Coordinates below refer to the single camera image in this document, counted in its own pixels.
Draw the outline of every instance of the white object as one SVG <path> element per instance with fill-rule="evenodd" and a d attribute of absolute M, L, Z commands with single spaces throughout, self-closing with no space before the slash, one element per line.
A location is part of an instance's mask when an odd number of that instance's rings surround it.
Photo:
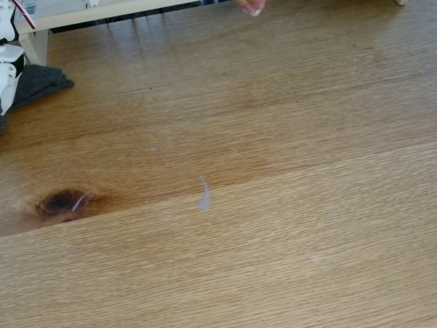
<path fill-rule="evenodd" d="M 86 2 L 88 5 L 94 7 L 95 5 L 98 5 L 100 0 L 84 0 L 84 2 Z"/>
<path fill-rule="evenodd" d="M 15 38 L 14 27 L 11 24 L 11 17 L 14 13 L 15 5 L 12 1 L 0 1 L 0 39 L 13 41 Z"/>
<path fill-rule="evenodd" d="M 14 102 L 16 86 L 21 76 L 21 73 L 17 74 L 17 67 L 14 63 L 19 62 L 20 57 L 23 56 L 21 65 L 24 66 L 23 53 L 23 48 L 19 46 L 11 46 L 9 44 L 0 46 L 0 115 L 2 116 L 6 114 L 6 111 Z"/>
<path fill-rule="evenodd" d="M 15 5 L 12 1 L 0 0 L 0 40 L 3 40 L 2 43 L 5 43 L 4 40 L 13 41 L 15 38 L 14 26 L 11 24 L 14 9 Z M 2 116 L 14 102 L 16 86 L 24 63 L 23 48 L 9 44 L 0 45 L 0 115 Z"/>

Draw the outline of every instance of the wood grain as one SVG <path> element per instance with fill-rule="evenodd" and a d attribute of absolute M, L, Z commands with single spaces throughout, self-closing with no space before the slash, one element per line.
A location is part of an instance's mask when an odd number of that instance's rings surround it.
<path fill-rule="evenodd" d="M 1 136 L 2 327 L 437 326 L 436 6 L 51 36 L 76 87 Z"/>

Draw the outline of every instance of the blue-white mark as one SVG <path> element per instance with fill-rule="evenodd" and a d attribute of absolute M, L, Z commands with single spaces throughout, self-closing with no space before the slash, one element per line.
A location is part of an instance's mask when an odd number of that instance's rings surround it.
<path fill-rule="evenodd" d="M 200 210 L 209 210 L 210 209 L 210 190 L 208 188 L 208 184 L 205 181 L 204 176 L 200 176 L 200 181 L 202 181 L 203 185 L 203 199 L 199 204 Z"/>

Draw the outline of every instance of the wooden shelf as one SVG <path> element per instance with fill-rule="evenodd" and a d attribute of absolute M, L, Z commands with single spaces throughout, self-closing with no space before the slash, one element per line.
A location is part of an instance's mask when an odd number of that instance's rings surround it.
<path fill-rule="evenodd" d="M 190 0 L 102 0 L 96 7 L 86 8 L 83 0 L 38 0 L 33 18 L 36 30 L 43 31 L 97 19 L 142 12 L 170 5 L 179 5 Z M 17 12 L 15 26 L 20 34 L 34 30 Z"/>

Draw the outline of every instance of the smudge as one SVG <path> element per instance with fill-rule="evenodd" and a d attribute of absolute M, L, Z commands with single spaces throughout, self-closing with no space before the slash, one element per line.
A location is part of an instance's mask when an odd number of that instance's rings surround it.
<path fill-rule="evenodd" d="M 203 199 L 199 204 L 200 210 L 209 210 L 210 209 L 210 190 L 208 188 L 208 184 L 205 181 L 204 176 L 200 176 L 200 181 L 203 185 Z"/>
<path fill-rule="evenodd" d="M 77 208 L 81 205 L 81 202 L 83 201 L 83 199 L 85 197 L 87 197 L 88 195 L 89 195 L 89 192 L 87 192 L 81 198 L 79 198 L 79 200 L 76 202 L 76 204 L 72 207 L 71 211 L 72 212 L 76 212 Z"/>
<path fill-rule="evenodd" d="M 312 255 L 310 257 L 310 259 L 311 259 L 311 261 L 313 263 L 319 263 L 319 262 L 323 261 L 323 256 L 321 256 L 321 255 Z"/>

